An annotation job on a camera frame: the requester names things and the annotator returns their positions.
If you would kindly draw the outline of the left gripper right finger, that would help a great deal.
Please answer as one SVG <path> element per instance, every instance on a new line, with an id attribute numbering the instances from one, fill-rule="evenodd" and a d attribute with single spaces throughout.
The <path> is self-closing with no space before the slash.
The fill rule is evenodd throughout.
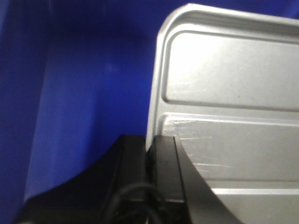
<path id="1" fill-rule="evenodd" d="M 156 136 L 152 178 L 175 224 L 239 224 L 187 156 L 178 137 Z"/>

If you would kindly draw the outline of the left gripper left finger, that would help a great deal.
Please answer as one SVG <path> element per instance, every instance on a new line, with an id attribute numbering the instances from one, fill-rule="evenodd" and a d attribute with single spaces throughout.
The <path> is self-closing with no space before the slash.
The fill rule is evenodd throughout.
<path id="1" fill-rule="evenodd" d="M 18 224 L 100 224 L 120 188 L 146 181 L 145 138 L 121 135 L 90 167 L 70 180 L 29 198 Z"/>

